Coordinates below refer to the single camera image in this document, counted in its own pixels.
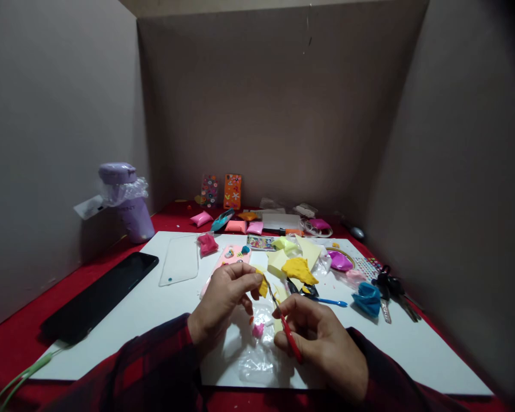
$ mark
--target white board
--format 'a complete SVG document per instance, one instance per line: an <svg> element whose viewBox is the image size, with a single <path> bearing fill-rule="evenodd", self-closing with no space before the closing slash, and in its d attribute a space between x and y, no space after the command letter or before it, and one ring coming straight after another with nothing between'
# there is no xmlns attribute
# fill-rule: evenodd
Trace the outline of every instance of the white board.
<svg viewBox="0 0 515 412"><path fill-rule="evenodd" d="M202 286L217 262L218 253L200 261L196 278L159 287L167 245L170 238L179 235L179 232L158 232L142 249L142 252L159 257L157 267L91 331L86 339L75 347L57 354L32 378L79 379L100 361L115 353L128 340L176 316L193 311L200 301L199 293ZM220 235L216 241L221 252L227 244L245 244L246 236ZM362 256L347 239L313 241L326 246L337 242L350 256ZM264 252L252 251L250 262L266 267L267 257ZM272 284L282 285L273 275L268 275L267 279ZM319 280L317 288L322 297L352 302L352 290L337 281L332 272ZM413 323L398 304L391 302L389 305L392 324L385 323L381 317L374 323L351 307L331 307L345 327L353 326L358 329L373 344L395 359L415 381L447 394L492 395L478 376L426 322ZM224 347L217 348L201 365L204 385L264 387L263 384L240 380L236 359L240 349L237 345L240 342L240 329L232 324L227 331ZM55 343L45 353L58 348L60 346ZM231 355L229 359L225 360L224 353ZM316 374L308 366L296 365L287 357L282 358L282 365L282 376L268 387L321 387L321 381L317 380Z"/></svg>

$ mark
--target purple bottle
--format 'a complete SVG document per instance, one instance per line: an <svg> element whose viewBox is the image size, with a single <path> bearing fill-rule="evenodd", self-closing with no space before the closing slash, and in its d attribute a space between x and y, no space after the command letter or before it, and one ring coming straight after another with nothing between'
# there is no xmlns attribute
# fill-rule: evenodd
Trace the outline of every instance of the purple bottle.
<svg viewBox="0 0 515 412"><path fill-rule="evenodd" d="M104 163L99 166L103 181L103 205L116 207L132 243L143 243L155 235L144 198L147 182L137 177L136 169L128 163Z"/></svg>

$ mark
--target person's left hand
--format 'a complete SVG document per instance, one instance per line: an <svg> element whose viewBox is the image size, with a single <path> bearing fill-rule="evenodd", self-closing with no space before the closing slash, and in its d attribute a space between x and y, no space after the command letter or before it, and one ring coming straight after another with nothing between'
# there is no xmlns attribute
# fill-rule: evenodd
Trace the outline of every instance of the person's left hand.
<svg viewBox="0 0 515 412"><path fill-rule="evenodd" d="M251 292L258 300L262 280L263 276L247 263L233 263L216 269L202 300L187 319L200 360L221 341L236 305L241 304L248 315L253 315L252 301L246 292Z"/></svg>

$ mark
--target phone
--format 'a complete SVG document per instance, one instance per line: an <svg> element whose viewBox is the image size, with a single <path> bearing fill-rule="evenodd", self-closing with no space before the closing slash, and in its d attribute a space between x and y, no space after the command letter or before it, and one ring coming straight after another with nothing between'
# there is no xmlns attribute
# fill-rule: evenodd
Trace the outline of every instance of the phone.
<svg viewBox="0 0 515 412"><path fill-rule="evenodd" d="M47 318L40 330L68 345L80 342L158 262L156 256L132 253Z"/></svg>

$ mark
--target red plaid shirt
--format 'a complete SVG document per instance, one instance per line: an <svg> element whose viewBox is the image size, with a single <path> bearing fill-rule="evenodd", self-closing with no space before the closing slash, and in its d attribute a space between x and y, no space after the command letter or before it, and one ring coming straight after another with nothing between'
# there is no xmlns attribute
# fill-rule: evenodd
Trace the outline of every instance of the red plaid shirt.
<svg viewBox="0 0 515 412"><path fill-rule="evenodd" d="M195 372L199 368L187 329L188 314L126 343L60 399L41 411L203 411ZM362 410L461 411L456 401L414 382L389 356L349 328L364 353L369 382Z"/></svg>

